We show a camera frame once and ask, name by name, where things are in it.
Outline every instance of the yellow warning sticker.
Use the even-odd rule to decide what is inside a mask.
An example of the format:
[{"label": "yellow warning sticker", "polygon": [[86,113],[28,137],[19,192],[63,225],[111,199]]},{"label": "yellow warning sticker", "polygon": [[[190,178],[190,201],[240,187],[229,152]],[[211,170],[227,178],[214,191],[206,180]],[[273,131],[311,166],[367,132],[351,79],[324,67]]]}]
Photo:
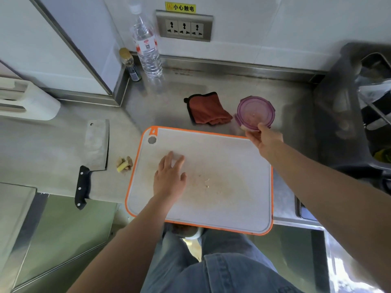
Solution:
[{"label": "yellow warning sticker", "polygon": [[166,11],[174,11],[174,12],[181,12],[181,13],[195,13],[196,6],[194,4],[166,2]]}]

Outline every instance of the person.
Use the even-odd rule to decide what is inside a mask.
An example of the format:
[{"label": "person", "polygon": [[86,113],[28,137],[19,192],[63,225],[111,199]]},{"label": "person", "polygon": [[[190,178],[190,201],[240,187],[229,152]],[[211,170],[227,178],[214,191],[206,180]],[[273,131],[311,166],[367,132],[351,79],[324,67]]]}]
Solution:
[{"label": "person", "polygon": [[[259,124],[246,133],[319,222],[391,292],[391,196],[321,165],[289,147],[281,133]],[[69,293],[300,292],[240,233],[208,229],[198,262],[184,242],[162,229],[186,186],[182,156],[159,163],[153,192],[140,214],[95,257]]]}]

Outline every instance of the black knife handle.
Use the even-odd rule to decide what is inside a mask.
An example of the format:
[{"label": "black knife handle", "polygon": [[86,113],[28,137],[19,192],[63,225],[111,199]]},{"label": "black knife handle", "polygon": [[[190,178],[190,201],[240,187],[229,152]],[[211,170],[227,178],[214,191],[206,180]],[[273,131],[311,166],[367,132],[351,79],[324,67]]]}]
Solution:
[{"label": "black knife handle", "polygon": [[89,197],[91,189],[91,171],[86,166],[81,166],[77,179],[75,205],[79,210],[86,206],[86,198]]}]

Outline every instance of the red cloth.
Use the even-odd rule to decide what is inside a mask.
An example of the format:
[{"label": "red cloth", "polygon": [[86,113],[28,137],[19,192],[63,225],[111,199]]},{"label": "red cloth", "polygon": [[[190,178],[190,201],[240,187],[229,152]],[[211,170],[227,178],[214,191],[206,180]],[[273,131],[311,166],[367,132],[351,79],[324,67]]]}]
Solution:
[{"label": "red cloth", "polygon": [[190,118],[195,123],[225,124],[232,120],[231,114],[225,111],[217,93],[193,94],[185,98]]}]

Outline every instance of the food scrap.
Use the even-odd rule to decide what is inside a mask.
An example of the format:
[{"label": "food scrap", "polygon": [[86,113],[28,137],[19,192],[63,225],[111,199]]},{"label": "food scrap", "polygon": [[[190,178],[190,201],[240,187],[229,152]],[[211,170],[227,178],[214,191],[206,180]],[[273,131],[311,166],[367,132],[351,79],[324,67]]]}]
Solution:
[{"label": "food scrap", "polygon": [[130,158],[130,156],[127,156],[126,159],[120,157],[117,160],[116,167],[117,172],[126,172],[130,170],[133,166],[133,160]]}]

